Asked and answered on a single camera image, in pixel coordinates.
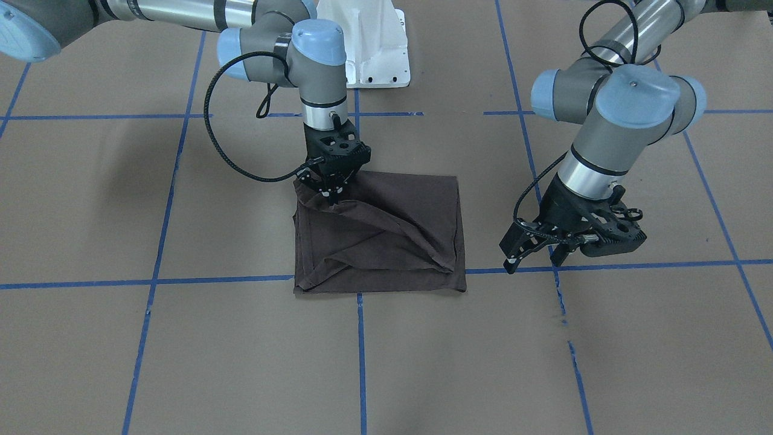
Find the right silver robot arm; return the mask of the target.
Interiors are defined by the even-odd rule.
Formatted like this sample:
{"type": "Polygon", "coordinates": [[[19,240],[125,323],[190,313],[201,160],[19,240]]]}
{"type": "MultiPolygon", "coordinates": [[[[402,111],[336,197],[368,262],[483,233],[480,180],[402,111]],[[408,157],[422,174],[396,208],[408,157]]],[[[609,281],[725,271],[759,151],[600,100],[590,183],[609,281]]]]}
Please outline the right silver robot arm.
{"type": "Polygon", "coordinates": [[[205,127],[220,157],[235,171],[266,182],[225,154],[210,122],[218,80],[230,76],[267,85],[257,118],[268,115],[278,88],[296,88],[302,104],[306,162],[293,176],[329,204],[336,204],[369,162],[348,118],[342,28],[317,17],[312,1],[3,1],[2,53],[36,63],[110,21],[165,22],[219,35],[220,69],[205,93],[205,127]]]}

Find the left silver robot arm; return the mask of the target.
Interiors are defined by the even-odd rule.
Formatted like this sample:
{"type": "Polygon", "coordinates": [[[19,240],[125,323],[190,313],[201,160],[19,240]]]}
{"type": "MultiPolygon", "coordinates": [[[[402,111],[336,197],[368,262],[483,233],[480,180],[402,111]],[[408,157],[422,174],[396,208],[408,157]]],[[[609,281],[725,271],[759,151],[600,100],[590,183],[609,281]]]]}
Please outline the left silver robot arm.
{"type": "Polygon", "coordinates": [[[552,246],[560,266],[580,250],[591,258],[637,250],[646,234],[641,210],[622,202],[624,177],[643,150],[693,126],[707,107],[695,78],[663,74],[649,66],[662,43],[703,13],[762,11],[770,1],[619,2],[626,17],[588,43],[579,25],[582,56],[568,69],[544,71],[531,90],[538,116],[579,124],[569,151],[552,167],[557,173],[533,221],[514,216],[500,241],[508,274],[522,259],[552,246]]]}

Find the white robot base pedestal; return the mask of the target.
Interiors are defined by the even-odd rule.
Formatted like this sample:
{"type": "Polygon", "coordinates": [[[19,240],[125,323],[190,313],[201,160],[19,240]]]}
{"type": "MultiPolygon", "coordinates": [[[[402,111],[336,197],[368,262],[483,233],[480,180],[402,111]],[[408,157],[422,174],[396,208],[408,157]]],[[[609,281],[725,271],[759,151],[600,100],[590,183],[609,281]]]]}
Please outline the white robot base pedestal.
{"type": "Polygon", "coordinates": [[[347,88],[409,86],[405,14],[392,1],[319,1],[317,12],[343,30],[347,88]]]}

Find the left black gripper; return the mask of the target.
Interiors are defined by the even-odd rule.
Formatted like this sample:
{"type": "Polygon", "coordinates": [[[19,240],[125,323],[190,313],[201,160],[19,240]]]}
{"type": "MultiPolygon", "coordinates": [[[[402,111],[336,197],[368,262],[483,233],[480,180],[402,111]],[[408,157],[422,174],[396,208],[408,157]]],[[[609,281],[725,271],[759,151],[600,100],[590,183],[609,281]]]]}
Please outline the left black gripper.
{"type": "Polygon", "coordinates": [[[514,274],[522,259],[549,244],[550,262],[560,267],[580,250],[590,258],[626,254],[640,248],[647,236],[638,221],[643,212],[622,202],[626,188],[615,185],[609,198],[588,200],[552,179],[534,222],[513,221],[499,243],[503,267],[514,274]]]}

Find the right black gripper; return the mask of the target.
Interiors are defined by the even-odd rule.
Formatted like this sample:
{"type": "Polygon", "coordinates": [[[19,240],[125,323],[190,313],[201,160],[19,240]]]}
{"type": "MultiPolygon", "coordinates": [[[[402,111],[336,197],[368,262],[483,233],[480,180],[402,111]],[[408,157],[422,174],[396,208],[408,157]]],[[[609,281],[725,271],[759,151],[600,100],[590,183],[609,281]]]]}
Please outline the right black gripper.
{"type": "Polygon", "coordinates": [[[350,120],[329,131],[304,126],[307,158],[296,173],[298,181],[329,198],[334,206],[359,169],[370,162],[371,149],[360,140],[350,120]]]}

